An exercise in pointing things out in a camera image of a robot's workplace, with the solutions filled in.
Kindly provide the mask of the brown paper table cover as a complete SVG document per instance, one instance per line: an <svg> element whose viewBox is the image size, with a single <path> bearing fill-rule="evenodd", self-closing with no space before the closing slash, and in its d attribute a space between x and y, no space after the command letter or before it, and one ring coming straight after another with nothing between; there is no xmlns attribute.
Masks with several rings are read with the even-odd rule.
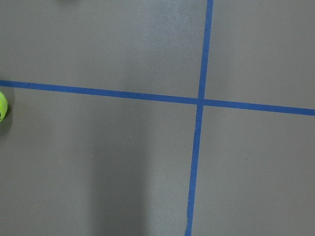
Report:
<svg viewBox="0 0 315 236"><path fill-rule="evenodd" d="M312 236L312 0L3 0L3 236Z"/></svg>

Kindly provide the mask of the yellow tennis ball Garros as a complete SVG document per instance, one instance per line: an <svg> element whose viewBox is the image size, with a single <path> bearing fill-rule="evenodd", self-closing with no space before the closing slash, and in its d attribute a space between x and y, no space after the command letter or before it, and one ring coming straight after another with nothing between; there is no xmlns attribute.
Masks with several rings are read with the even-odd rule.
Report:
<svg viewBox="0 0 315 236"><path fill-rule="evenodd" d="M8 110L8 102L6 97L2 92L0 92L0 121L2 121L7 113Z"/></svg>

